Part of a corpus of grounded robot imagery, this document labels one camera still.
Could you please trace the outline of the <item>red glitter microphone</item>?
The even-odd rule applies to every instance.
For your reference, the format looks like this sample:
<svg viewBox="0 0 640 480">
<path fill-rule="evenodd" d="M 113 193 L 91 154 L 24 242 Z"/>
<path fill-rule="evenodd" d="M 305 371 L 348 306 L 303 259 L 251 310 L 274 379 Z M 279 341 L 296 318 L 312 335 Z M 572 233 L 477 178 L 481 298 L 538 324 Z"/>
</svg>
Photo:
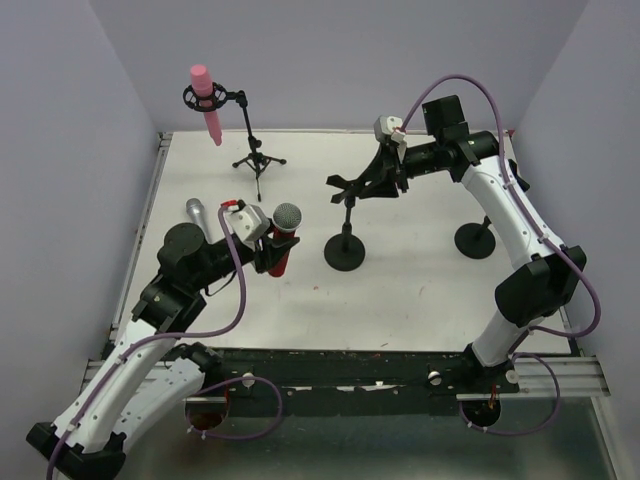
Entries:
<svg viewBox="0 0 640 480">
<path fill-rule="evenodd" d="M 296 230 L 302 223 L 302 212 L 298 206 L 292 203 L 279 204 L 272 216 L 274 226 L 274 240 L 290 240 L 295 237 Z M 289 259 L 289 252 L 286 252 L 279 262 L 268 271 L 274 278 L 282 277 L 285 273 Z"/>
</svg>

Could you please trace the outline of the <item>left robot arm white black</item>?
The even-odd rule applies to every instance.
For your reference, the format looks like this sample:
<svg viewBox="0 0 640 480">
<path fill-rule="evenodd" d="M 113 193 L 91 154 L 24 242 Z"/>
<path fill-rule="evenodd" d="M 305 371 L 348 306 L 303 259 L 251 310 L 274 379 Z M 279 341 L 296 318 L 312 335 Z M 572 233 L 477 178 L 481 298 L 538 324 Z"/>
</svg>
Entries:
<svg viewBox="0 0 640 480">
<path fill-rule="evenodd" d="M 35 424 L 27 435 L 48 464 L 46 478 L 113 479 L 136 434 L 173 404 L 203 385 L 205 371 L 185 359 L 177 379 L 141 385 L 156 363 L 183 338 L 225 335 L 241 322 L 247 304 L 243 268 L 259 273 L 275 267 L 298 244 L 294 235 L 274 238 L 271 222 L 255 227 L 222 227 L 224 237 L 209 243 L 193 223 L 180 223 L 165 235 L 159 271 L 143 289 L 120 340 L 94 378 L 55 420 Z M 231 322 L 217 330 L 190 332 L 206 306 L 204 291 L 234 274 L 239 305 Z"/>
</svg>

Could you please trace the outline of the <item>black round base stand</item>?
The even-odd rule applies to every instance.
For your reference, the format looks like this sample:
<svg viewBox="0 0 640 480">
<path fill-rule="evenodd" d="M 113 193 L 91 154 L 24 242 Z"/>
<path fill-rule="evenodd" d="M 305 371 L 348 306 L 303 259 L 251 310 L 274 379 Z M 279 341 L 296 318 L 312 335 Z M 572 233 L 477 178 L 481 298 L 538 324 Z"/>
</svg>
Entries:
<svg viewBox="0 0 640 480">
<path fill-rule="evenodd" d="M 501 165 L 495 156 L 466 169 L 460 182 L 482 207 L 485 218 L 482 224 L 468 223 L 460 227 L 454 240 L 458 250 L 467 257 L 487 258 L 496 246 L 489 229 L 493 225 L 517 270 L 534 254 L 530 243 L 532 234 L 529 222 L 503 185 Z"/>
<path fill-rule="evenodd" d="M 353 195 L 332 198 L 333 203 L 343 202 L 346 208 L 345 220 L 339 234 L 332 236 L 324 247 L 324 258 L 335 270 L 349 272 L 359 268 L 364 262 L 366 250 L 363 242 L 352 233 L 351 216 L 356 199 Z"/>
</svg>

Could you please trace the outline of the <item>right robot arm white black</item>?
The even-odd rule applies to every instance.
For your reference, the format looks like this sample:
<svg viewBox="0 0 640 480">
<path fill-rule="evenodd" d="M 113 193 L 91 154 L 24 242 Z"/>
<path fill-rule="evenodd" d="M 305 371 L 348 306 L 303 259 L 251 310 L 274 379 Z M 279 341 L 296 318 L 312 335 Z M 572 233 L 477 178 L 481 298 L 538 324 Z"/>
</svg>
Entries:
<svg viewBox="0 0 640 480">
<path fill-rule="evenodd" d="M 586 255 L 544 226 L 523 181 L 500 158 L 496 137 L 488 131 L 470 132 L 458 96 L 427 102 L 422 109 L 434 140 L 416 147 L 407 146 L 400 118 L 376 120 L 379 149 L 357 182 L 356 196 L 396 198 L 409 180 L 446 171 L 479 203 L 513 268 L 494 291 L 495 314 L 466 349 L 472 369 L 483 373 L 504 365 L 531 328 L 572 299 Z"/>
</svg>

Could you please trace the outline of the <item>black tripod shock mount stand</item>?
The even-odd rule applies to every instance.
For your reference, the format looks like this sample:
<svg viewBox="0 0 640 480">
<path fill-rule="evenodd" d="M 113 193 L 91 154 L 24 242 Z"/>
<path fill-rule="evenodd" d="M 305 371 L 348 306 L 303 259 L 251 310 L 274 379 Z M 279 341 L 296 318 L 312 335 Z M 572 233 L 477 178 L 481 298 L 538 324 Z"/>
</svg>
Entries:
<svg viewBox="0 0 640 480">
<path fill-rule="evenodd" d="M 235 102 L 242 111 L 249 153 L 243 159 L 233 162 L 232 167 L 234 169 L 237 169 L 243 165 L 249 167 L 249 169 L 254 174 L 257 200 L 261 202 L 263 200 L 260 184 L 262 175 L 272 163 L 277 163 L 284 166 L 287 164 L 287 161 L 283 158 L 265 155 L 261 151 L 262 141 L 259 140 L 253 132 L 248 112 L 248 98 L 246 92 L 244 90 L 228 91 L 225 87 L 216 82 L 213 82 L 213 85 L 215 89 L 214 96 L 216 99 L 216 106 L 214 107 L 214 109 L 217 111 L 217 114 L 218 111 L 229 102 Z M 183 90 L 182 100 L 190 110 L 199 112 L 203 115 L 204 109 L 198 106 L 198 101 L 191 85 L 187 86 Z"/>
</svg>

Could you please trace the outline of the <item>pink microphone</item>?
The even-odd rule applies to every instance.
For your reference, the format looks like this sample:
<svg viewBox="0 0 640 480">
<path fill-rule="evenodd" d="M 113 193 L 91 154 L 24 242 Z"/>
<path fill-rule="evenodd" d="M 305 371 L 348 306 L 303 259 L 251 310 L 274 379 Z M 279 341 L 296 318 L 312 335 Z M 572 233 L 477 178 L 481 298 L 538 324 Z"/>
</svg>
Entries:
<svg viewBox="0 0 640 480">
<path fill-rule="evenodd" d="M 203 116 L 208 133 L 216 146 L 222 145 L 222 129 L 214 96 L 214 85 L 208 68 L 202 64 L 190 68 L 191 86 L 196 95 L 198 106 L 204 109 Z"/>
</svg>

